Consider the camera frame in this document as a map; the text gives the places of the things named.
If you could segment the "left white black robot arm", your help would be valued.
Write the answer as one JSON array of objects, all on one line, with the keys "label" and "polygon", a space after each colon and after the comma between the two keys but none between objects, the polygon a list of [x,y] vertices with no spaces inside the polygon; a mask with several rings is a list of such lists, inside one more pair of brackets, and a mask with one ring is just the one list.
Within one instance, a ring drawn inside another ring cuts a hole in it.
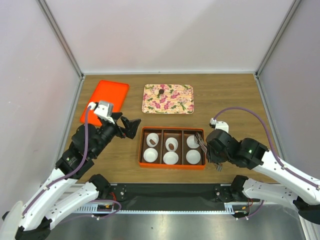
[{"label": "left white black robot arm", "polygon": [[96,128],[87,121],[78,127],[71,144],[55,164],[47,180],[26,203],[17,202],[2,216],[2,240],[44,240],[58,223],[83,205],[93,201],[113,203],[111,185],[101,175],[93,175],[82,187],[61,199],[93,165],[94,160],[114,137],[133,139],[141,123],[129,120],[121,112],[99,119]]}]

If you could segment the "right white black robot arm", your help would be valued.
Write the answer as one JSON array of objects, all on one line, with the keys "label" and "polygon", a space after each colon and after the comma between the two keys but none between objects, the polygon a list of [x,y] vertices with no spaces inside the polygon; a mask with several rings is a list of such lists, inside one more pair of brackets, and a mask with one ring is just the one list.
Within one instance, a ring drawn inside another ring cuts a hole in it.
[{"label": "right white black robot arm", "polygon": [[229,162],[239,168],[261,173],[276,184],[263,183],[237,175],[231,183],[230,195],[236,201],[244,198],[273,202],[298,212],[305,220],[320,223],[320,181],[282,159],[265,145],[245,138],[237,141],[229,133],[215,129],[206,138],[208,162]]}]

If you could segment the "brown oval chocolate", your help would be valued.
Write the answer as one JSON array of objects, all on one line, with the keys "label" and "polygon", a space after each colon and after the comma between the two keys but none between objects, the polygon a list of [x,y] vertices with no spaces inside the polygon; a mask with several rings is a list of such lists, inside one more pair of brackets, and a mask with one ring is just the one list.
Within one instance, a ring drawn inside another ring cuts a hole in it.
[{"label": "brown oval chocolate", "polygon": [[174,146],[172,143],[170,143],[170,144],[168,145],[168,147],[169,147],[170,150],[174,150],[174,149],[175,149],[175,146]]}]

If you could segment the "metal tongs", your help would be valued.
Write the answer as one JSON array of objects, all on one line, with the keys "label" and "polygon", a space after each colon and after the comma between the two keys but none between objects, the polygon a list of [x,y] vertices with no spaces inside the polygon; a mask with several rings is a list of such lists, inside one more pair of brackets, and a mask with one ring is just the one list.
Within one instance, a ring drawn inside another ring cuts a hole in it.
[{"label": "metal tongs", "polygon": [[[207,149],[207,146],[202,138],[202,136],[197,132],[195,134],[195,139],[196,139],[196,142],[197,144],[200,146],[200,148],[202,149],[202,151],[205,153],[205,155],[207,156],[208,155],[208,149]],[[221,163],[214,163],[214,166],[216,168],[216,170],[218,172],[220,172],[223,168],[223,165]]]}]

